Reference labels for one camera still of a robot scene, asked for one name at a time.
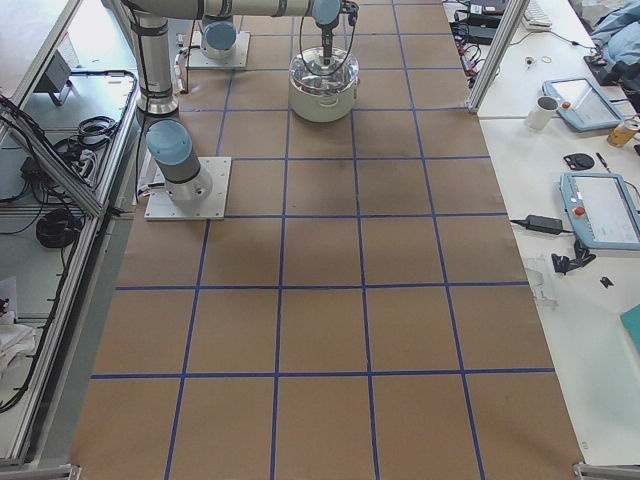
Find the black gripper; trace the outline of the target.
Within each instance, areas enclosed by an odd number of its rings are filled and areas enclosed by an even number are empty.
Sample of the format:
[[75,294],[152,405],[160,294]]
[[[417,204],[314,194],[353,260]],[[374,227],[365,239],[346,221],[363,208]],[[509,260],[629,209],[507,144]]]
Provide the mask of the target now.
[[323,64],[331,63],[332,47],[333,47],[333,23],[326,23],[320,25],[321,29],[321,41],[322,41],[322,61]]

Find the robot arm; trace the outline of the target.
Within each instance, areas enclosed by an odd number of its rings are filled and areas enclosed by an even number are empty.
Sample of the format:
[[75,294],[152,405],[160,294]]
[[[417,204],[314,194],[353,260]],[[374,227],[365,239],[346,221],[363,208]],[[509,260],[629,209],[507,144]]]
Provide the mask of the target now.
[[178,103],[174,96],[169,68],[168,20],[183,19],[206,23],[202,39],[207,48],[226,51],[235,44],[232,17],[306,17],[312,18],[321,30],[321,53],[314,63],[303,60],[309,73],[330,77],[338,73],[346,59],[335,59],[333,30],[341,16],[354,26],[358,5],[353,1],[118,1],[130,22],[130,32],[138,72],[141,74],[138,108],[154,118],[175,113]]
[[222,60],[232,54],[237,33],[231,16],[205,16],[200,27],[201,50],[207,58]]

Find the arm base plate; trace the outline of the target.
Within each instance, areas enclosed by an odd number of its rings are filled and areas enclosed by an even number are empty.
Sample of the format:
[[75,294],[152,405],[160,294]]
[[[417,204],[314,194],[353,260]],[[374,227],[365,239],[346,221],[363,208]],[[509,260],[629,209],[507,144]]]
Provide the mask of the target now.
[[199,157],[200,171],[182,184],[167,182],[156,168],[144,218],[149,221],[223,220],[232,168],[230,157]]
[[202,34],[196,30],[191,40],[189,68],[195,70],[245,70],[247,67],[251,35],[240,31],[229,50],[204,48]]

